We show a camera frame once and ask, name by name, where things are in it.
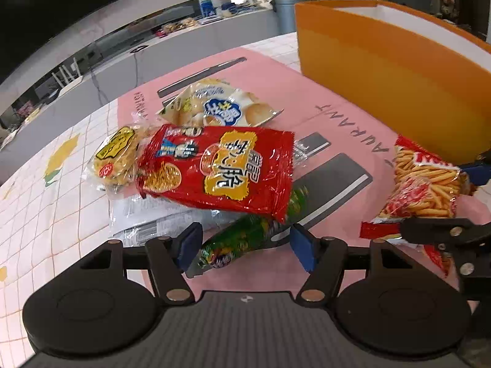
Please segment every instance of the marble wall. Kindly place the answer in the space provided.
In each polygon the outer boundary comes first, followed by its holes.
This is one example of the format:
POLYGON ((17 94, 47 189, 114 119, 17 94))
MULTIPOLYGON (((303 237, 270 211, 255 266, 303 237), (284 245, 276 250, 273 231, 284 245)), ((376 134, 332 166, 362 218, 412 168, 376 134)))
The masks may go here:
POLYGON ((0 114, 40 77, 78 50, 136 19, 184 1, 188 0, 119 0, 85 17, 51 39, 0 84, 0 114))

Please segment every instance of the screw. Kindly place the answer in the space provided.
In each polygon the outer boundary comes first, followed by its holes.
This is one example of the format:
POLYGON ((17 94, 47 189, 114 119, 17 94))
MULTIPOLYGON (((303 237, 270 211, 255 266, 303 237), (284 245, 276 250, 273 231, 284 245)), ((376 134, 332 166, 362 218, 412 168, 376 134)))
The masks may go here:
POLYGON ((304 290, 301 296, 306 302, 320 302, 326 297, 324 292, 318 289, 304 290))
POLYGON ((171 289, 165 294, 165 296, 167 296, 167 299, 173 302, 183 302, 188 300, 191 294, 185 289, 171 289))
POLYGON ((470 275, 474 272, 474 264, 472 263, 464 263, 460 267, 460 273, 462 275, 470 275))
POLYGON ((454 227, 450 230, 451 236, 459 236, 462 233, 462 227, 454 227))

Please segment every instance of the yellow label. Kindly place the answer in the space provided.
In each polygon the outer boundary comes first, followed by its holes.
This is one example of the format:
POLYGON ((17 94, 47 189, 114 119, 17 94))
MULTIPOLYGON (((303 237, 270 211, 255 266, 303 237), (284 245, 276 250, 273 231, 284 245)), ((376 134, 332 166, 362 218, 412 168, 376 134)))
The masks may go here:
POLYGON ((256 144, 252 131, 227 131, 220 139, 219 150, 212 163, 212 174, 205 177, 205 192, 241 201, 249 194, 249 153, 256 144))
POLYGON ((117 157, 118 153, 128 146, 133 137, 134 130, 132 128, 126 126, 120 128, 117 133, 112 136, 111 140, 96 153, 95 157, 100 160, 108 157, 117 157))

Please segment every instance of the television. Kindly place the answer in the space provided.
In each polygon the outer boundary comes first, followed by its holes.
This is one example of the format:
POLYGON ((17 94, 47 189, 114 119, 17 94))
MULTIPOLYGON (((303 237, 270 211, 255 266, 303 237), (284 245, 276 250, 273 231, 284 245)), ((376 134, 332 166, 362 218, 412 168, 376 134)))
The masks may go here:
POLYGON ((41 46, 116 0, 0 0, 0 84, 41 46))

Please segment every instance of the snack on counter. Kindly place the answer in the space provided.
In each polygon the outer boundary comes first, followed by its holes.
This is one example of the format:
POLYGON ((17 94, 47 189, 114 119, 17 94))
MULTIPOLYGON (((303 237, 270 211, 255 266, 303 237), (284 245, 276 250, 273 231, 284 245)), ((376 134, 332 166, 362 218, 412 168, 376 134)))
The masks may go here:
POLYGON ((145 125, 121 127, 97 148, 83 177, 113 190, 131 183, 136 174, 139 143, 151 135, 151 128, 145 125))
POLYGON ((163 125, 138 160, 137 188, 142 196, 283 222, 293 141, 293 133, 267 128, 163 125))
POLYGON ((396 148, 396 187, 379 218, 454 217, 460 169, 402 136, 396 148))
MULTIPOLYGON (((306 196, 305 188, 292 191, 287 209, 288 223, 301 212, 305 206, 306 196)), ((225 267, 244 253, 258 249, 266 240, 284 229, 285 226, 265 217, 252 214, 241 217, 203 243, 199 265, 201 267, 210 265, 212 268, 225 267)))
POLYGON ((159 115, 179 126, 251 126, 277 113, 254 94, 217 79, 204 79, 186 87, 159 115))

